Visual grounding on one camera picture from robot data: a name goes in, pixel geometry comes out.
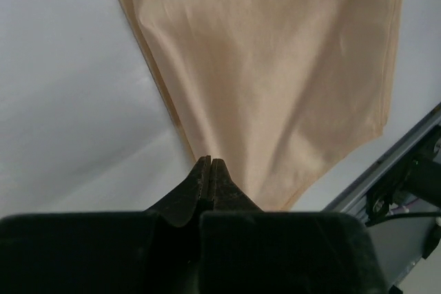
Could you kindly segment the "beige cloth napkin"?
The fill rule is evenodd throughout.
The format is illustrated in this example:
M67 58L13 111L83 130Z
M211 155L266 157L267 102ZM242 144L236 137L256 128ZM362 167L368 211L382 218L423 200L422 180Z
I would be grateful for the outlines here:
M288 210L389 117L402 0L119 0L193 157Z

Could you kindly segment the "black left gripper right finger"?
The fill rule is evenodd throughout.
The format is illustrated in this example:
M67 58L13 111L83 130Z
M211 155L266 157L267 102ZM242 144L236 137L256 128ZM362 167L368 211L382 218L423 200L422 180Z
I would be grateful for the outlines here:
M386 293L367 228L345 213L206 211L201 293Z

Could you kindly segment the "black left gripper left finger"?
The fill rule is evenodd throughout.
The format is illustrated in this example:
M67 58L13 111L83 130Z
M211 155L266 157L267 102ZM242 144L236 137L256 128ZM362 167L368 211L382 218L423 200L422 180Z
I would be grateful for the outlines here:
M211 159L144 211L31 213L1 220L2 293L153 293L200 251Z

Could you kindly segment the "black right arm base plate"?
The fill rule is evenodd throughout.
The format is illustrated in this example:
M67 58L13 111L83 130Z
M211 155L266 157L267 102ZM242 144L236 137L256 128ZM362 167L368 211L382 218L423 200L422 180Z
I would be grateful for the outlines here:
M392 216L391 205L404 206L409 195L440 208L440 127L423 136L367 192L366 225Z

